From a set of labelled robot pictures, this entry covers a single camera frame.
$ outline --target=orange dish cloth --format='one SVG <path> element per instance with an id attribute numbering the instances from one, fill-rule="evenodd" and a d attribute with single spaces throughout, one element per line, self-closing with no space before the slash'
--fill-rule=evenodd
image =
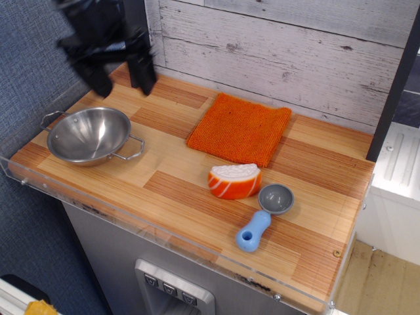
<path id="1" fill-rule="evenodd" d="M 290 116 L 289 108 L 268 108 L 221 93 L 186 144 L 228 161 L 267 167 Z"/>

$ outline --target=dispenser buttons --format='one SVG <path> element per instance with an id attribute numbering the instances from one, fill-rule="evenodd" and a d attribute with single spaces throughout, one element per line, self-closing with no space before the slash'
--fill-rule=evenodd
<path id="1" fill-rule="evenodd" d="M 176 297 L 178 295 L 177 289 L 167 283 L 163 283 L 163 289 L 166 293 Z"/>
<path id="2" fill-rule="evenodd" d="M 144 279 L 148 284 L 150 284 L 152 287 L 158 286 L 158 280 L 153 278 L 152 276 L 149 276 L 148 274 L 144 274 Z"/>
<path id="3" fill-rule="evenodd" d="M 197 305 L 197 299 L 195 297 L 193 297 L 192 295 L 189 295 L 185 292 L 182 292 L 182 300 L 184 300 L 184 302 L 190 304 L 190 305 Z"/>

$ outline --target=white wood panel wall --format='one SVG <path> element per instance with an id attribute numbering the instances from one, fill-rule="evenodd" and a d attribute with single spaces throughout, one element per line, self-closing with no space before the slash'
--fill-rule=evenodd
<path id="1" fill-rule="evenodd" d="M 157 70 L 373 133 L 420 0 L 337 2 L 145 0 Z"/>

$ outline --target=toy food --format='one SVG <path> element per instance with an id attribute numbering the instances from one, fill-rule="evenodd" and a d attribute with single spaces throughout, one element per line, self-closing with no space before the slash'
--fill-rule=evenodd
<path id="1" fill-rule="evenodd" d="M 222 199 L 242 199 L 259 191 L 261 170 L 256 164 L 214 166 L 209 172 L 209 188 Z"/>
<path id="2" fill-rule="evenodd" d="M 47 304 L 44 300 L 34 301 L 28 304 L 24 315 L 57 315 L 54 307 Z"/>

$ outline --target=orange and white toy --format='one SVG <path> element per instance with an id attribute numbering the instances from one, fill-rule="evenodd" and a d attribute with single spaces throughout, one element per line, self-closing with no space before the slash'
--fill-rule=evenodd
<path id="1" fill-rule="evenodd" d="M 214 166 L 209 172 L 209 188 L 222 199 L 242 199 L 259 191 L 261 170 L 256 164 Z"/>

